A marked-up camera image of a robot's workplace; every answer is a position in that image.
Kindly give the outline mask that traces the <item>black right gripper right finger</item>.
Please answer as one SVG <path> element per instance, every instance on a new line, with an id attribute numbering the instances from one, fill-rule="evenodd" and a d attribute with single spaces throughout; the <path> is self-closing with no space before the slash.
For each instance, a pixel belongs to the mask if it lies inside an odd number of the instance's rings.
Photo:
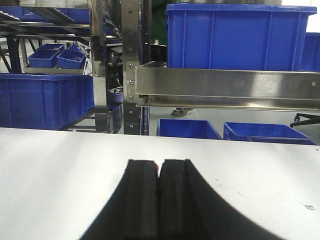
<path id="1" fill-rule="evenodd" d="M 159 239 L 278 240 L 227 203 L 189 160 L 166 159 L 159 177 Z"/>

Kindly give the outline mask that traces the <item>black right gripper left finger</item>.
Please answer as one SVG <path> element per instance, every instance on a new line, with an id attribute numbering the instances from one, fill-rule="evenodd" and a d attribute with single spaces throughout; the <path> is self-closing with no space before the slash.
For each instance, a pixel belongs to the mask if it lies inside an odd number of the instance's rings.
<path id="1" fill-rule="evenodd" d="M 124 174 L 83 240 L 155 240 L 158 237 L 158 170 L 130 159 Z"/>

